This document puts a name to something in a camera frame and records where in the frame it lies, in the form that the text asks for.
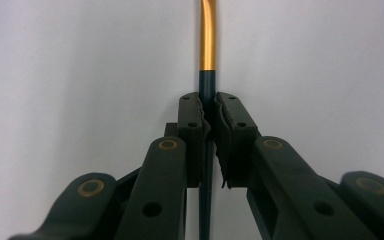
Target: gold tip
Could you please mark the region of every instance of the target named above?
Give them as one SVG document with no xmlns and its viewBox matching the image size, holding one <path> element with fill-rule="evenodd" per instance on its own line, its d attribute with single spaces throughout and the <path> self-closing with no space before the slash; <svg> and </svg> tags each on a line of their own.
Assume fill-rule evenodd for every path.
<svg viewBox="0 0 384 240">
<path fill-rule="evenodd" d="M 200 70 L 216 70 L 216 1 L 201 0 Z"/>
</svg>

